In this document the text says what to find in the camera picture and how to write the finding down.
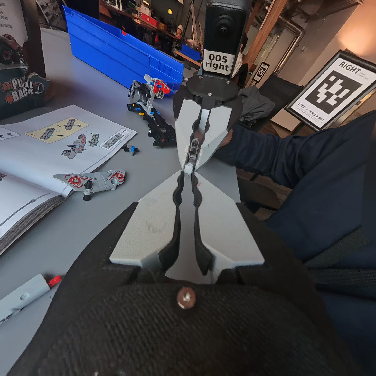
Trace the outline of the grey lego panel red print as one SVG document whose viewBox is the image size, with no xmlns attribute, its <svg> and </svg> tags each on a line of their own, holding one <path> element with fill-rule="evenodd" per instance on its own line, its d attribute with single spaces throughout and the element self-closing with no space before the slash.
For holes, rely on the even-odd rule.
<svg viewBox="0 0 376 376">
<path fill-rule="evenodd" d="M 53 178 L 67 184 L 74 191 L 83 193 L 83 200 L 90 201 L 92 194 L 115 190 L 125 181 L 125 170 L 116 169 L 106 172 L 55 174 Z"/>
</svg>

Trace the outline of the small grey lego beam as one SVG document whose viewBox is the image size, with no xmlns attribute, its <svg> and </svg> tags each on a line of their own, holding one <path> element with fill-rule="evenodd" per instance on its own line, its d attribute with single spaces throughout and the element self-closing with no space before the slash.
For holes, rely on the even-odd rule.
<svg viewBox="0 0 376 376">
<path fill-rule="evenodd" d="M 188 151 L 188 160 L 187 160 L 188 164 L 195 166 L 196 163 L 199 161 L 200 149 L 201 149 L 202 143 L 203 143 L 202 139 L 199 139 L 199 138 L 192 139 L 190 143 L 189 151 Z"/>
</svg>

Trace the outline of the background storage shelf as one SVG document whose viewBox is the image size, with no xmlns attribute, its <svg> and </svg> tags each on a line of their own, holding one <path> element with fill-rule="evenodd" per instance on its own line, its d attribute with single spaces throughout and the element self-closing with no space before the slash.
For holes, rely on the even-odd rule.
<svg viewBox="0 0 376 376">
<path fill-rule="evenodd" d="M 135 8 L 126 8 L 123 10 L 121 6 L 112 5 L 107 1 L 99 1 L 100 14 L 103 16 L 111 17 L 112 13 L 117 13 L 121 16 L 125 16 L 134 21 L 137 25 L 148 28 L 152 31 L 160 31 L 172 38 L 172 40 L 183 41 L 184 40 L 184 31 L 181 32 L 181 36 L 178 37 L 175 34 L 170 33 L 168 30 L 168 25 L 158 21 L 152 16 L 145 14 L 141 11 L 138 11 Z"/>
</svg>

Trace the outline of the black framed sign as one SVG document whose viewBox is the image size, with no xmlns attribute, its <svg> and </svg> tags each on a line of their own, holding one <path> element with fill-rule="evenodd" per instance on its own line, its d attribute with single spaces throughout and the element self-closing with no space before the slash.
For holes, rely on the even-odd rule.
<svg viewBox="0 0 376 376">
<path fill-rule="evenodd" d="M 375 86 L 375 63 L 338 50 L 284 110 L 314 131 L 324 130 Z"/>
</svg>

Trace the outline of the person's right forearm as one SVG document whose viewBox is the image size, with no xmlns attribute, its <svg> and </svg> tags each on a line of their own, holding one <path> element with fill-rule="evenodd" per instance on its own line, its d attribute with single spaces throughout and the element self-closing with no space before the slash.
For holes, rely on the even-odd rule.
<svg viewBox="0 0 376 376">
<path fill-rule="evenodd" d="M 271 178 L 294 188 L 306 176 L 318 177 L 319 165 L 333 151 L 335 142 L 329 131 L 309 136 L 280 138 L 234 126 L 232 140 L 214 156 L 246 172 Z"/>
</svg>

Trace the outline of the small blue bin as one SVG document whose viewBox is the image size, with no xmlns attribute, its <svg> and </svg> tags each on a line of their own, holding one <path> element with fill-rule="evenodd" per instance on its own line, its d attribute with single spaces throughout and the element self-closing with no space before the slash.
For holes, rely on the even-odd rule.
<svg viewBox="0 0 376 376">
<path fill-rule="evenodd" d="M 183 44 L 181 46 L 181 53 L 194 61 L 198 62 L 201 60 L 200 51 L 196 51 L 195 49 L 192 49 L 188 45 Z"/>
</svg>

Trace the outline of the dark grey cloth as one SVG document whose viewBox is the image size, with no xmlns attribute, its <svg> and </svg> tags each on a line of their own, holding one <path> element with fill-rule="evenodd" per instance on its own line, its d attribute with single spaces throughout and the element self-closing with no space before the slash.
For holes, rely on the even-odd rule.
<svg viewBox="0 0 376 376">
<path fill-rule="evenodd" d="M 256 86 L 239 90 L 238 96 L 242 99 L 242 114 L 240 121 L 255 123 L 266 118 L 275 108 L 275 103 L 260 94 Z"/>
</svg>

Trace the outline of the blue plastic bin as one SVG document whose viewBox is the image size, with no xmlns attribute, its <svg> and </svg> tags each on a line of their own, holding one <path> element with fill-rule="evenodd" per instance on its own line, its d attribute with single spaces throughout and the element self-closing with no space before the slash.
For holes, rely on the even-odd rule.
<svg viewBox="0 0 376 376">
<path fill-rule="evenodd" d="M 120 29 L 63 7 L 72 54 L 130 89 L 145 83 L 145 74 L 162 80 L 175 93 L 183 81 L 184 65 Z"/>
</svg>

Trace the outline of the lego instruction booklet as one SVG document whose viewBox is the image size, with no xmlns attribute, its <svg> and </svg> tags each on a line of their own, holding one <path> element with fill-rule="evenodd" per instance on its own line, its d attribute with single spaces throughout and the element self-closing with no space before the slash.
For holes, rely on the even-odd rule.
<svg viewBox="0 0 376 376">
<path fill-rule="evenodd" d="M 1 254 L 74 192 L 53 175 L 99 172 L 136 134 L 75 105 L 2 125 Z"/>
</svg>

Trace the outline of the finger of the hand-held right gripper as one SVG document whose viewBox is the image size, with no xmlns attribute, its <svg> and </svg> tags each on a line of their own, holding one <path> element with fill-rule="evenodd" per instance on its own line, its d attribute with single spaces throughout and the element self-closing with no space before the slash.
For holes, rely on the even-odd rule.
<svg viewBox="0 0 376 376">
<path fill-rule="evenodd" d="M 203 141 L 200 144 L 194 171 L 198 171 L 203 167 L 222 144 L 222 141 L 228 134 L 227 128 L 231 112 L 232 108 L 223 105 L 210 110 L 207 121 L 209 128 L 205 132 Z"/>
<path fill-rule="evenodd" d="M 192 139 L 199 138 L 203 140 L 204 131 L 200 128 L 194 129 L 196 123 L 200 125 L 202 109 L 198 103 L 193 100 L 184 99 L 181 110 L 175 121 L 177 155 L 184 170 L 188 160 L 188 151 Z"/>
</svg>

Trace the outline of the black chair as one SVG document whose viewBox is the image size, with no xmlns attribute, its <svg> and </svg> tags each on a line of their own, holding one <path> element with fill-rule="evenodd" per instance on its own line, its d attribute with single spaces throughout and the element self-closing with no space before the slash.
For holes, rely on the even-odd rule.
<svg viewBox="0 0 376 376">
<path fill-rule="evenodd" d="M 258 132 L 268 123 L 279 111 L 284 109 L 296 96 L 301 93 L 303 86 L 286 81 L 272 73 L 270 77 L 259 88 L 262 96 L 267 97 L 275 104 L 272 112 L 265 118 L 258 119 L 250 127 L 251 131 Z"/>
<path fill-rule="evenodd" d="M 256 214 L 259 209 L 275 212 L 281 207 L 276 193 L 266 186 L 238 178 L 238 189 L 241 202 L 253 214 Z"/>
</svg>

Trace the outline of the plain grey lego panel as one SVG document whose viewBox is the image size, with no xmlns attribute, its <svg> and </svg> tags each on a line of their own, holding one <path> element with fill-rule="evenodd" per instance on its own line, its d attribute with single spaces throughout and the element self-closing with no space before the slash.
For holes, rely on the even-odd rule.
<svg viewBox="0 0 376 376">
<path fill-rule="evenodd" d="M 63 280 L 58 275 L 46 280 L 42 274 L 38 274 L 0 301 L 0 324 L 17 315 L 27 305 L 48 293 L 54 286 Z"/>
</svg>

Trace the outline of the lego set box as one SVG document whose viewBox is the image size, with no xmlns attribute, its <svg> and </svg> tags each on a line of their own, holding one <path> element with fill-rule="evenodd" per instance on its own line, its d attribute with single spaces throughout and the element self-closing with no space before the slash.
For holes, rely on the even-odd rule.
<svg viewBox="0 0 376 376">
<path fill-rule="evenodd" d="M 36 1 L 0 1 L 0 119 L 42 107 L 46 79 Z"/>
</svg>

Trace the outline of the black lego vehicle chassis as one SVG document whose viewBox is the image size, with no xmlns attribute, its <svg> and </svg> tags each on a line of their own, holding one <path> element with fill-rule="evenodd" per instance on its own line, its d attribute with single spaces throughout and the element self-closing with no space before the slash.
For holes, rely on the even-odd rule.
<svg viewBox="0 0 376 376">
<path fill-rule="evenodd" d="M 148 123 L 148 136 L 153 138 L 155 147 L 175 147 L 176 131 L 174 127 L 166 122 L 160 112 L 153 106 L 155 98 L 163 99 L 165 95 L 172 94 L 174 90 L 161 79 L 153 78 L 148 74 L 144 75 L 145 82 L 133 80 L 129 90 L 130 112 L 136 112 Z"/>
</svg>

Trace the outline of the wooden post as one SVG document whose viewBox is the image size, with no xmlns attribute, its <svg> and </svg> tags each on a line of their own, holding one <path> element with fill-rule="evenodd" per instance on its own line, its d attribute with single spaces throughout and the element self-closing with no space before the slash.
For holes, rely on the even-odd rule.
<svg viewBox="0 0 376 376">
<path fill-rule="evenodd" d="M 269 6 L 268 12 L 264 18 L 263 23 L 261 24 L 246 56 L 244 63 L 247 63 L 248 69 L 252 68 L 258 54 L 261 51 L 261 48 L 265 44 L 270 32 L 275 26 L 276 22 L 279 19 L 279 16 L 283 12 L 287 0 L 274 0 Z"/>
</svg>

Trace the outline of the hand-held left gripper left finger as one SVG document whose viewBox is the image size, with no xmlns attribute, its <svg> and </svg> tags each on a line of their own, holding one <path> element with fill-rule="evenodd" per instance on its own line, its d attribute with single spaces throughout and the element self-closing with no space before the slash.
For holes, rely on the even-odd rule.
<svg viewBox="0 0 376 376">
<path fill-rule="evenodd" d="M 177 171 L 137 202 L 111 256 L 113 264 L 166 272 L 179 256 L 179 206 L 185 174 Z"/>
</svg>

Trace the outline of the small tag sign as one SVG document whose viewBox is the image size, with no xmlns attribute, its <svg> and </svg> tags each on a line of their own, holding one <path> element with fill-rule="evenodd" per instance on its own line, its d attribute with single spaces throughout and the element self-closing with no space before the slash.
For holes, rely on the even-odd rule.
<svg viewBox="0 0 376 376">
<path fill-rule="evenodd" d="M 259 65 L 259 67 L 257 68 L 257 70 L 255 71 L 255 73 L 252 77 L 252 81 L 259 83 L 262 80 L 262 78 L 264 77 L 264 75 L 267 72 L 269 67 L 270 67 L 270 65 L 268 63 L 262 62 Z"/>
</svg>

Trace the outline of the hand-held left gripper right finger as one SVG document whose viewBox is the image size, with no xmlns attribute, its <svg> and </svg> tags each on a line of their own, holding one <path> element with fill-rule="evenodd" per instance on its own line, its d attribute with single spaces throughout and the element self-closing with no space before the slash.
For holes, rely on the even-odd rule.
<svg viewBox="0 0 376 376">
<path fill-rule="evenodd" d="M 217 282 L 224 270 L 261 266 L 265 259 L 236 202 L 200 174 L 191 174 L 195 256 L 202 275 Z"/>
</svg>

